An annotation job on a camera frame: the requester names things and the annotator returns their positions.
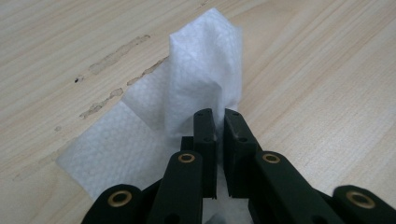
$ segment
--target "black plastic part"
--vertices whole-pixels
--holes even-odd
[[[267,201],[253,201],[249,199],[247,207],[254,224],[278,223]]]
[[[132,196],[131,200],[122,206],[112,206],[109,203],[109,198],[113,193],[122,192],[126,190]],[[88,211],[82,220],[82,224],[98,224],[98,223],[143,223],[142,217],[138,212],[141,191],[140,189],[130,185],[117,185],[105,190],[91,209]],[[113,197],[111,202],[120,202],[125,200],[125,194],[120,193]]]
[[[255,200],[267,201],[279,223],[344,223],[284,156],[258,152],[255,163]]]
[[[162,179],[158,180],[154,184],[150,185],[141,192],[140,204],[137,208],[142,220],[141,223],[146,223],[149,218],[149,213],[151,212],[152,205],[154,204],[155,197],[157,196],[158,189],[160,188]]]
[[[367,189],[342,186],[334,190],[334,209],[346,223],[396,223],[396,211]]]
[[[216,126],[212,109],[203,109],[194,114],[193,150],[204,160],[203,195],[204,198],[217,198],[217,143]]]
[[[224,117],[224,174],[228,193],[233,198],[250,196],[250,164],[254,155],[261,151],[259,143],[238,112],[225,110]]]
[[[332,202],[332,197],[330,197],[329,195],[323,193],[320,190],[317,190],[317,193],[319,194],[319,196],[331,207],[333,207],[333,202]]]
[[[202,169],[199,153],[189,150],[175,153],[166,167],[147,223],[201,223]]]
[[[192,136],[181,137],[180,151],[183,150],[194,150],[194,137]]]

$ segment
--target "table surface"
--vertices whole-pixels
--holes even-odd
[[[92,200],[56,158],[212,7],[243,29],[240,111],[262,148],[316,189],[396,206],[395,1],[21,0],[0,3],[2,223],[82,220]]]

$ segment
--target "wooden table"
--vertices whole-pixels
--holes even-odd
[[[240,111],[262,147],[314,188],[396,206],[395,1],[21,0],[0,3],[2,223],[82,220],[92,200],[56,158],[212,7],[243,29]]]

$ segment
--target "scratch on wood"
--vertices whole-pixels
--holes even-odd
[[[91,105],[90,109],[80,114],[79,116],[83,119],[87,118],[89,115],[98,112],[102,107],[104,107],[109,100],[115,96],[121,96],[123,94],[122,88],[116,89],[110,93],[110,95],[102,102],[94,103]]]
[[[82,82],[84,80],[84,78],[85,77],[83,75],[79,75],[78,77],[76,77],[75,83]]]
[[[128,44],[119,47],[114,53],[107,55],[100,62],[91,65],[89,71],[94,75],[98,75],[107,67],[118,62],[121,59],[121,57],[127,54],[134,46],[145,42],[149,38],[150,38],[149,35],[138,36],[137,38],[131,40]]]
[[[158,62],[156,62],[154,65],[152,65],[150,68],[146,69],[142,75],[140,75],[140,77],[134,77],[131,80],[129,80],[126,85],[127,86],[131,86],[132,84],[134,84],[139,78],[143,77],[146,74],[150,74],[152,73],[158,66],[160,66],[160,64],[163,63],[163,61],[165,61],[165,59],[167,59],[168,57],[164,57],[161,60],[159,60]]]
[[[200,6],[197,9],[204,7],[208,2],[209,0],[205,0],[203,3],[200,4]]]

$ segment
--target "tissue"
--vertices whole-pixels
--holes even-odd
[[[241,51],[240,29],[214,8],[208,10],[170,35],[169,58],[136,81],[59,157],[58,164],[93,199],[117,184],[140,189],[151,185],[163,177],[181,136],[192,135],[196,111],[212,108],[221,139],[224,108],[236,110],[241,97]],[[217,213],[208,223],[227,216],[226,206],[247,210],[246,201],[228,199],[221,181],[219,197],[234,203],[205,200],[211,209],[204,208],[204,220]]]

